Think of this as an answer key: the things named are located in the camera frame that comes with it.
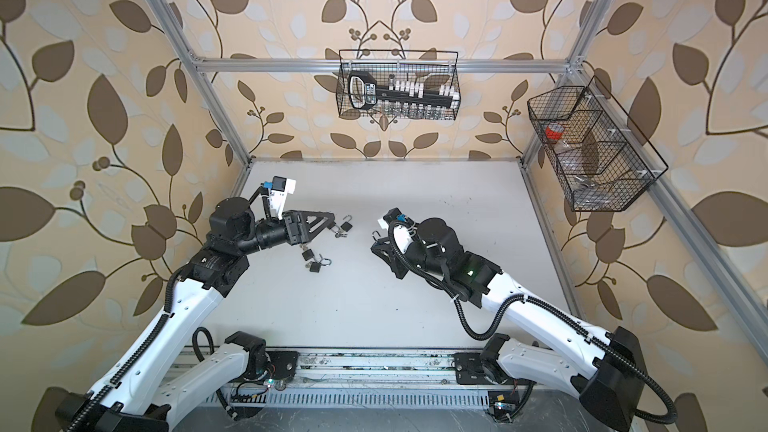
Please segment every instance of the black wire mesh basket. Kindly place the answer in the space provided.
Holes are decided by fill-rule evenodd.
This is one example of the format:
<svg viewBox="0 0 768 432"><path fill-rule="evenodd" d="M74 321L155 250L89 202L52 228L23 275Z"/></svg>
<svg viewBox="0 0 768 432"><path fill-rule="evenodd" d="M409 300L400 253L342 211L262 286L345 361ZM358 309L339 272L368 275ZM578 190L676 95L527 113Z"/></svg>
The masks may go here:
<svg viewBox="0 0 768 432"><path fill-rule="evenodd" d="M382 116L456 120L462 97L458 52L444 50L339 51L336 104L343 119Z"/></svg>
<svg viewBox="0 0 768 432"><path fill-rule="evenodd" d="M669 168L621 104L615 102L627 123L609 116L600 103L606 90L593 78L586 87L562 86L528 101L531 124L575 212L626 210ZM647 145L663 165L648 163L631 142Z"/></svg>

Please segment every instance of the robotic arm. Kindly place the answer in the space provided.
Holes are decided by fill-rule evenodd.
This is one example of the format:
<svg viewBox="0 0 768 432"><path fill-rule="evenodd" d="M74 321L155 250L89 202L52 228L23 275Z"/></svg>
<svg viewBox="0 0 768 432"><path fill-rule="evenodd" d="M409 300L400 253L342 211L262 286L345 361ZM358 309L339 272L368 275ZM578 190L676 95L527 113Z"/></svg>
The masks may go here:
<svg viewBox="0 0 768 432"><path fill-rule="evenodd" d="M486 258L465 251L456 232L441 218L415 223L390 210L380 225L387 236L376 240L371 252L402 279L408 272L424 278L453 299L464 330L478 341L491 339L480 354L486 378L506 384L512 378L543 382L576 398L603 424L627 432L632 418L672 424L677 411L672 399L645 371L640 343L619 327L613 333L566 314L515 281ZM483 333L472 330L461 302L495 312ZM496 334L507 318L553 350L533 348ZM665 415L637 410L643 386L648 385L667 407ZM530 397L526 390L513 418Z"/></svg>
<svg viewBox="0 0 768 432"><path fill-rule="evenodd" d="M210 216L206 243L174 272L165 290L163 309L105 376L86 395L69 393L56 409L67 432L76 430L147 432L173 429L200 402L233 379L269 381L292 377L271 366L262 338L245 332L229 336L224 345L176 380L160 386L166 372L210 312L224 300L248 269L248 254L279 244L304 244L332 226L327 212L283 212L286 194L296 182L275 177L264 182L250 200L221 201ZM250 205L262 196L264 218L256 220ZM276 210L279 218L272 216ZM227 413L234 412L217 392Z"/></svg>

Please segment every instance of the wire basket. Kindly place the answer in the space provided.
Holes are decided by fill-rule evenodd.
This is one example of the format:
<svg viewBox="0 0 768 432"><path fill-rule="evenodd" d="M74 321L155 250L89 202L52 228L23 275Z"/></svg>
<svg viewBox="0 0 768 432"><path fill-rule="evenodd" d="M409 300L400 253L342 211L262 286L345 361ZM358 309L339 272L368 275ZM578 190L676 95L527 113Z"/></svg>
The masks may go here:
<svg viewBox="0 0 768 432"><path fill-rule="evenodd" d="M343 119L456 120L461 104L458 52L339 51L336 104Z"/></svg>
<svg viewBox="0 0 768 432"><path fill-rule="evenodd" d="M562 86L528 101L528 115L575 212L621 212L669 168L627 111L618 126L600 104L605 88ZM659 163L647 163L627 134L648 144Z"/></svg>

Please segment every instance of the black rack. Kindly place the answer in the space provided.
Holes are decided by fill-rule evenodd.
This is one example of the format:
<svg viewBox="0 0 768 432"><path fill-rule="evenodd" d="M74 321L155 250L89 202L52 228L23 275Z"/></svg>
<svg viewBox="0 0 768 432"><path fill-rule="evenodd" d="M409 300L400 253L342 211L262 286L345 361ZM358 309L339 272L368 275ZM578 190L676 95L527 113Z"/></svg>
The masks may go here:
<svg viewBox="0 0 768 432"><path fill-rule="evenodd" d="M531 98L528 114L571 209L621 212L669 167L618 101L627 124L611 119L598 99L606 88L595 80ZM644 160L628 134L640 146L648 145L663 165Z"/></svg>
<svg viewBox="0 0 768 432"><path fill-rule="evenodd" d="M458 52L444 50L340 50L339 116L456 120L456 62Z"/></svg>

